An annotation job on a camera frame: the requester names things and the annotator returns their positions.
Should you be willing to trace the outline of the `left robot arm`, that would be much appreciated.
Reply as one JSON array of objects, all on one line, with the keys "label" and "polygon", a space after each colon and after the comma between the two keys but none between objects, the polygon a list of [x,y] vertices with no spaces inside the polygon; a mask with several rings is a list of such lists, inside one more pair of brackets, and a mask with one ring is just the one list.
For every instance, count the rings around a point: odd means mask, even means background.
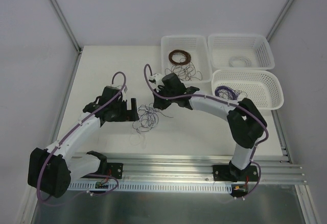
[{"label": "left robot arm", "polygon": [[104,154],[88,151],[79,159],[73,156],[104,123],[139,119],[136,99],[131,98],[131,108],[128,109],[124,93],[119,88],[106,86],[95,101],[83,108],[81,116],[66,135],[45,149],[35,148],[30,154],[28,185],[59,198],[74,180],[86,175],[108,177],[110,170]]}]

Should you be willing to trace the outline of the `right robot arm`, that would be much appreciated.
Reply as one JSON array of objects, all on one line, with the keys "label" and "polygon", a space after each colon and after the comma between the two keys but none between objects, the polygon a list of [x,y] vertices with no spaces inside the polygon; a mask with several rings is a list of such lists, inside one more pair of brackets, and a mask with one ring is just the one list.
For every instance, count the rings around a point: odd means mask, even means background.
[{"label": "right robot arm", "polygon": [[186,87],[173,73],[166,76],[153,74],[147,78],[147,84],[155,85],[151,91],[156,109],[165,110],[171,104],[177,104],[225,120],[236,147],[227,171],[220,173],[219,177],[237,182],[247,176],[255,148],[269,136],[267,123],[252,100],[244,98],[233,103],[207,95],[197,87]]}]

